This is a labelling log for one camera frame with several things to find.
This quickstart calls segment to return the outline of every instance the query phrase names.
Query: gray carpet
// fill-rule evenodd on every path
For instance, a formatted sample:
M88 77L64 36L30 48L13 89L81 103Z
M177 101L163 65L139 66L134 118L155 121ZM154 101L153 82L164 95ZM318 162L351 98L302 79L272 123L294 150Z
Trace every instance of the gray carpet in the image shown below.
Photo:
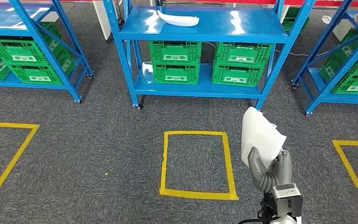
M253 102L147 96L144 108L135 110L93 6L65 9L95 76L82 81L80 105L66 91L0 88L0 122L40 124L0 188L0 224L235 224L255 217L262 193L240 156L241 118ZM326 26L321 16L332 13L313 10L292 52L309 52ZM331 37L325 49L336 44ZM140 47L148 60L147 43ZM202 61L210 62L211 55L213 48L205 45ZM358 140L358 105L324 104L305 117L308 99L290 85L304 59L288 57L262 111L288 137L304 223L358 224L358 190L331 144ZM238 201L159 195L163 133L172 130L227 132ZM27 133L0 128L0 173ZM358 147L343 150L358 175ZM166 185L227 192L220 138L171 136Z

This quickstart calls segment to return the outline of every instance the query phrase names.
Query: shelf post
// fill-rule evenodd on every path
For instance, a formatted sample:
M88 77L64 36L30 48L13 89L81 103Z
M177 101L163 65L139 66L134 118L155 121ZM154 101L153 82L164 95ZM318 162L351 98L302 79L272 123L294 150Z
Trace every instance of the shelf post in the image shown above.
M115 9L113 8L113 2L112 2L112 0L103 0L103 5L105 6L106 14L109 19L109 24L110 24L110 28L112 30L113 40L115 42L117 54L120 59L121 67L123 69L124 78L125 78L125 81L126 81L127 87L128 87L128 92L129 92L131 100L132 100L132 106L138 107L139 102L138 102L138 97L135 93L134 82L132 80L132 71L130 70L130 67L127 63L127 56L126 56L126 53L124 50L123 40L121 39L120 33L119 33L120 29L118 27L117 19L114 16Z
M272 71L269 75L269 77L266 78L266 81L264 83L264 87L262 90L261 97L257 100L255 108L260 110L262 107L264 101L267 98L267 95L269 91L271 90L272 85L274 84L274 81L276 77L279 74L279 71L281 70L283 63L285 62L286 58L289 55L289 52L296 41L298 35L300 34L301 29L304 26L305 20L307 19L308 15L310 14L310 11L315 4L315 0L306 0L303 3L303 6L300 8L300 12L298 13L298 16L293 24L292 30L289 33L289 38L286 43L283 44L283 48L281 52L279 53L279 56L276 60L276 62L273 65Z
M329 25L327 25L327 28L323 31L322 35L320 36L319 40L311 50L310 54L308 55L307 59L304 61L304 63L301 66L301 69L297 73L297 75L292 80L292 85L296 86L299 81L299 77L302 76L308 69L307 64L312 61L320 48L322 47L324 41L327 39L329 34L333 31L334 27L341 21L342 17L345 15L345 11L351 4L352 0L344 0L340 7L338 8L337 12L334 14L333 18L331 19Z
M72 41L73 45L75 46L75 49L77 50L77 52L79 52L81 54L80 59L82 60L83 66L87 67L87 76L92 77L94 71L91 69L91 66L87 60L87 57L86 57L85 53L83 52L83 49L82 49L79 41L77 40L72 27L70 26L70 23L67 19L67 16L65 15L65 12L62 8L60 1L59 0L51 0L51 2L53 3L53 5L55 7L58 17L61 19L62 24L64 25L65 30L67 31L67 34L68 34L70 40Z

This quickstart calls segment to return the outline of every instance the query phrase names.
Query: black cable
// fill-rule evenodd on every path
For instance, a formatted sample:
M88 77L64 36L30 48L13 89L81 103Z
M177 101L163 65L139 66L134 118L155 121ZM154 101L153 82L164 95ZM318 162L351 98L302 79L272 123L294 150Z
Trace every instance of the black cable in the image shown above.
M240 221L238 224L271 222L271 221L277 220L279 218L280 217L245 219L245 220Z

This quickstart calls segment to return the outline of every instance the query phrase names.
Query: shelf caster wheel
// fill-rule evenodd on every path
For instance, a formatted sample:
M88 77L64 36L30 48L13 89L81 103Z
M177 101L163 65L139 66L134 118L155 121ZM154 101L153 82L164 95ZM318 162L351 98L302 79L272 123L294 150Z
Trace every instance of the shelf caster wheel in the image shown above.
M134 106L137 110L141 110L142 109L142 105L138 104L138 106Z

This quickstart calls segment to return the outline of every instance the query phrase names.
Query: floor marking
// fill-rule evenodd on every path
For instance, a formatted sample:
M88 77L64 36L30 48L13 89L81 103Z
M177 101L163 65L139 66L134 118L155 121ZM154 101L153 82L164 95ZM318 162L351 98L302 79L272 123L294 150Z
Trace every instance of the floor marking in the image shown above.
M333 145L336 148L339 156L341 157L342 163L344 164L346 170L348 171L349 176L351 177L353 183L358 189L358 177L352 169L352 166L349 164L348 159L346 158L341 146L358 146L358 141L352 140L333 140Z
M220 135L223 140L224 159L226 163L226 173L228 182L228 193L213 193L213 192L197 192L197 191L183 191L165 188L166 177L166 163L168 154L168 136L173 134L201 134L201 135ZM196 199L212 199L212 200L238 200L235 192L233 168L231 166L230 148L228 146L228 137L225 132L208 132L208 131L169 131L164 132L164 153L163 164L161 168L161 185L160 194L166 196L196 198Z
M22 152L24 151L25 147L27 147L28 143L34 136L36 130L38 130L39 125L33 125L33 124L19 124L19 123L0 123L0 127L11 127L11 128L27 128L31 129L28 136L25 138L24 142L20 146L20 148L17 150L16 154L12 158L12 160L7 165L5 171L3 171L2 175L0 176L0 187L3 184L3 181L6 179L7 175L9 175L10 171L16 164L17 160L21 156Z

